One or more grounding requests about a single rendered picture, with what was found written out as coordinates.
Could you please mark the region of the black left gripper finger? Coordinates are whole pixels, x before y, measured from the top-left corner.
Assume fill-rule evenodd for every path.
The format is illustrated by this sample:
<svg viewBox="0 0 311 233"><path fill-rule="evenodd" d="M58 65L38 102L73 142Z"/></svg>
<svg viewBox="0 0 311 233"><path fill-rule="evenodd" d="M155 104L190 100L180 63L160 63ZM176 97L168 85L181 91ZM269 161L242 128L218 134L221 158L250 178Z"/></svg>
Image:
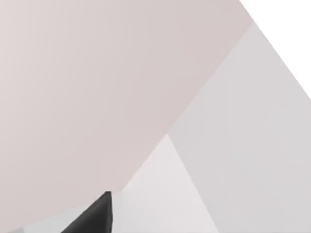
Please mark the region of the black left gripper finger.
<svg viewBox="0 0 311 233"><path fill-rule="evenodd" d="M104 192L61 233L112 233L112 193Z"/></svg>

